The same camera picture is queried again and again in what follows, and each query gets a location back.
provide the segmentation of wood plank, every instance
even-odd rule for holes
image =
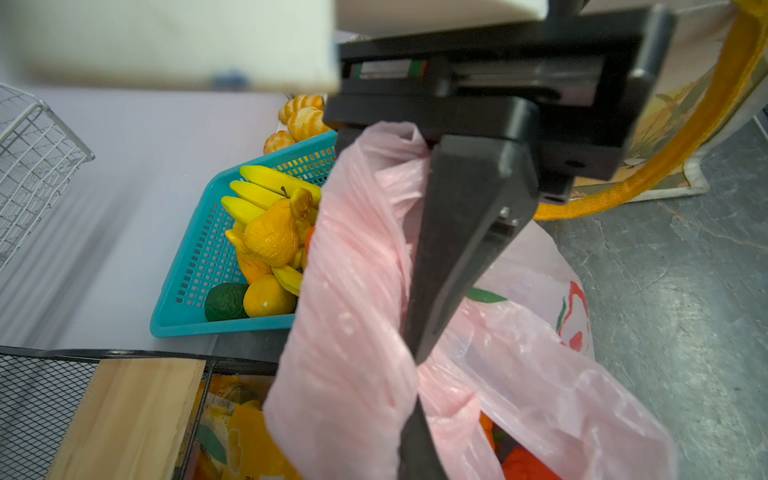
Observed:
[[[99,363],[47,480],[168,480],[205,367],[194,359]]]

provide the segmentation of pink plastic bag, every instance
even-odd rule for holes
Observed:
[[[675,478],[664,427],[577,353],[591,352],[584,294],[535,223],[478,282],[509,301],[462,302],[416,368],[399,327],[428,168],[413,125],[382,123],[340,155],[323,187],[296,322],[264,405],[286,457],[309,480],[394,479],[418,391],[451,480],[503,478],[480,409],[564,480]]]

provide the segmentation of croissant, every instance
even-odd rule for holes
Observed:
[[[271,134],[264,143],[264,154],[271,154],[274,151],[282,150],[285,147],[290,147],[295,144],[296,141],[285,130],[281,130],[276,134]]]
[[[288,119],[288,131],[296,141],[306,140],[330,131],[323,123],[323,111],[314,107],[304,107]]]
[[[323,100],[322,95],[297,95],[295,98],[288,100],[286,106],[280,110],[277,116],[280,117],[280,121],[284,124],[288,124],[288,119],[304,107],[314,107],[318,110],[323,110],[326,107],[326,102]]]

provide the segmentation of gray marble surface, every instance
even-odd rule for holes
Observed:
[[[680,478],[768,475],[768,143],[753,123],[703,162],[699,197],[545,229],[584,281],[595,354],[665,424]],[[276,362],[287,332],[219,335]]]

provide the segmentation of avocado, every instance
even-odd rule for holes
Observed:
[[[248,318],[243,308],[247,284],[222,283],[210,289],[205,299],[205,318],[209,322]]]

